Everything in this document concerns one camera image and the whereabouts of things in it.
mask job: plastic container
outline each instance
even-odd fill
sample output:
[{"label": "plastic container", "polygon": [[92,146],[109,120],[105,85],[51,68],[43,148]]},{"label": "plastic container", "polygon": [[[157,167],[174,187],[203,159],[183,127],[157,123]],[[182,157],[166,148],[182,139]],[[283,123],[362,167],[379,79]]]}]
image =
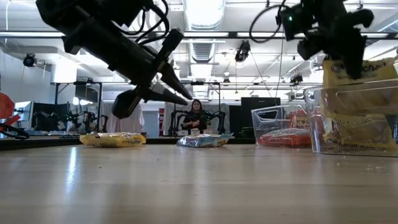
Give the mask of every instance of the plastic container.
[{"label": "plastic container", "polygon": [[310,147],[308,116],[301,105],[282,105],[252,110],[258,145]]},{"label": "plastic container", "polygon": [[304,95],[314,152],[398,156],[398,80],[316,87]]}]

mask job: white wall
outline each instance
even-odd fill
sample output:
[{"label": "white wall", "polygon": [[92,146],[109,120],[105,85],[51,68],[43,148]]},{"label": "white wall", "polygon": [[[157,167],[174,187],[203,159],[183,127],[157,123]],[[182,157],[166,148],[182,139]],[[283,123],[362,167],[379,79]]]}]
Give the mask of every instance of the white wall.
[{"label": "white wall", "polygon": [[53,103],[55,87],[50,85],[50,72],[27,68],[22,61],[0,51],[1,92],[14,102]]}]

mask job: ceiling duct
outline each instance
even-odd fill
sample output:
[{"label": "ceiling duct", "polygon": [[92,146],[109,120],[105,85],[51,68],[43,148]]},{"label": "ceiling duct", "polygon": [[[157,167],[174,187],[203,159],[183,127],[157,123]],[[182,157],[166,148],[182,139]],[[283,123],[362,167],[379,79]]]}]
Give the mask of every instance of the ceiling duct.
[{"label": "ceiling duct", "polygon": [[[225,0],[183,0],[185,24],[189,31],[218,30],[223,22]],[[215,55],[216,44],[190,44],[190,62],[198,63],[190,66],[190,73],[194,79],[209,79],[213,66],[210,62]],[[194,86],[193,91],[201,91],[203,96],[207,86]]]}]

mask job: dark hair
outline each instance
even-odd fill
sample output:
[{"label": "dark hair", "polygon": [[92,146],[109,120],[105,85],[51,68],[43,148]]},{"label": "dark hair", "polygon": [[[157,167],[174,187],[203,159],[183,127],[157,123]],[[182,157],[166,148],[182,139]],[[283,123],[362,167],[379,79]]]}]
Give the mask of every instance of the dark hair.
[{"label": "dark hair", "polygon": [[194,100],[192,101],[191,111],[193,111],[193,104],[194,104],[194,102],[198,102],[198,103],[199,103],[199,105],[200,105],[199,112],[203,112],[203,108],[201,107],[200,100],[198,100],[198,99],[194,99]]}]

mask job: red snack bag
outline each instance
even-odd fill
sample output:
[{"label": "red snack bag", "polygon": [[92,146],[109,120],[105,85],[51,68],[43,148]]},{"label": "red snack bag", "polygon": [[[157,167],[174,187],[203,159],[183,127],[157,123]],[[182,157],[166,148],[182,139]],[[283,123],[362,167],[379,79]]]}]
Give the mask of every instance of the red snack bag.
[{"label": "red snack bag", "polygon": [[311,146],[311,136],[306,129],[281,129],[263,134],[258,139],[258,144],[267,146],[306,147]]},{"label": "red snack bag", "polygon": [[308,116],[304,110],[294,111],[290,119],[290,128],[308,129]]},{"label": "red snack bag", "polygon": [[5,94],[0,93],[0,119],[10,118],[14,115],[14,102]]}]

